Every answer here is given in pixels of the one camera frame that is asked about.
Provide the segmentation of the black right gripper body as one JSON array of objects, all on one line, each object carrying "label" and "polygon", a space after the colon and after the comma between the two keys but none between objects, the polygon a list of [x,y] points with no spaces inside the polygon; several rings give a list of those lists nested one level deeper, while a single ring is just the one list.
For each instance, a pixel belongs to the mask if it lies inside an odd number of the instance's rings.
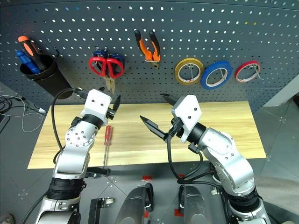
[{"label": "black right gripper body", "polygon": [[169,128],[169,131],[167,133],[166,139],[171,139],[172,137],[174,137],[179,131],[180,129],[183,127],[183,121],[181,120],[181,118],[175,117],[171,120],[171,126]]}]

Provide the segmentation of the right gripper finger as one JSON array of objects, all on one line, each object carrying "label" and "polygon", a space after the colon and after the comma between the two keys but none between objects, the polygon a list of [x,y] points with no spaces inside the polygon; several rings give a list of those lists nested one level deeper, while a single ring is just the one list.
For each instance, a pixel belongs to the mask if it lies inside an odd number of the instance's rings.
[{"label": "right gripper finger", "polygon": [[177,97],[172,96],[172,95],[170,95],[170,94],[167,94],[167,93],[161,93],[160,95],[164,98],[164,100],[165,100],[168,104],[170,104],[170,105],[172,105],[172,106],[174,106],[174,105],[176,104],[176,102],[178,101],[178,98],[177,98]]},{"label": "right gripper finger", "polygon": [[141,118],[142,122],[146,125],[146,127],[152,133],[154,133],[157,137],[161,138],[162,140],[166,140],[166,138],[168,137],[168,134],[163,132],[162,130],[160,130],[156,123],[154,123],[153,121],[151,121],[148,118],[143,117],[141,115],[140,115],[140,118]]}]

